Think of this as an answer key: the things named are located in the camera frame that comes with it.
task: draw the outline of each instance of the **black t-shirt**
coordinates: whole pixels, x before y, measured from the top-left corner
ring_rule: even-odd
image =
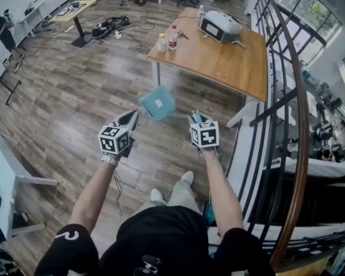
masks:
[[[324,156],[325,158],[329,158],[331,156],[331,150],[326,149],[317,151],[317,159],[322,160],[322,156]]]
[[[229,230],[214,257],[208,255],[204,219],[183,206],[156,206],[120,226],[116,242],[98,259],[97,249],[81,225],[61,229],[42,258],[35,276],[67,276],[70,270],[91,275],[133,275],[144,255],[162,262],[158,276],[274,275],[259,240],[239,228]]]
[[[3,18],[2,16],[0,16],[0,31],[2,29],[2,26],[6,24],[6,20],[5,18]],[[12,34],[10,33],[10,30],[8,28],[5,28],[4,31],[2,32],[2,34],[0,35],[0,39],[4,39],[7,36],[12,36]]]

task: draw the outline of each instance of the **forearm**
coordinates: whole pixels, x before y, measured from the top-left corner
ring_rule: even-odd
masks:
[[[2,28],[1,28],[1,30],[0,30],[0,36],[1,36],[1,34],[4,32],[5,28],[6,28],[6,24],[2,26]]]
[[[210,186],[213,212],[218,231],[223,237],[232,228],[243,228],[242,209],[214,151],[205,151],[204,157]]]
[[[77,199],[69,224],[80,224],[92,233],[104,204],[115,167],[102,162],[91,181]]]

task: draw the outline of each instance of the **wooden handrail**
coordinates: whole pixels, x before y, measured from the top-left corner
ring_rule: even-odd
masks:
[[[274,0],[270,0],[275,13],[279,19],[280,26],[284,33],[287,46],[289,48],[289,53],[292,60],[294,77],[297,90],[298,98],[298,113],[299,113],[299,144],[298,144],[298,156],[297,156],[297,166],[295,174],[295,184],[292,196],[292,201],[290,204],[289,212],[287,213],[286,221],[281,229],[281,232],[276,241],[274,252],[271,257],[271,265],[276,269],[283,256],[286,253],[286,249],[290,242],[290,238],[293,234],[296,222],[298,220],[300,210],[303,203],[305,182],[308,171],[308,156],[309,156],[309,109],[308,100],[306,96],[306,89],[304,85],[304,80],[301,72],[301,66],[299,58],[294,46],[294,42],[286,26],[285,20],[283,19],[277,4]]]

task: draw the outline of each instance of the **teal chair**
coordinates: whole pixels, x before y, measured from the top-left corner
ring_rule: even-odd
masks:
[[[164,86],[157,87],[138,101],[154,121],[163,120],[177,109],[175,99]]]

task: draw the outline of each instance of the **plastic bottle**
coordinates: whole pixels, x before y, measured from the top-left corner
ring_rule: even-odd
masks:
[[[197,21],[198,21],[199,26],[201,25],[204,14],[205,14],[205,8],[203,5],[201,5],[197,13]]]
[[[163,53],[167,51],[166,38],[164,33],[161,33],[159,35],[159,40],[157,41],[157,51]]]
[[[168,48],[170,50],[176,50],[178,47],[178,30],[176,25],[172,25],[172,31],[170,34],[170,38],[168,40]]]

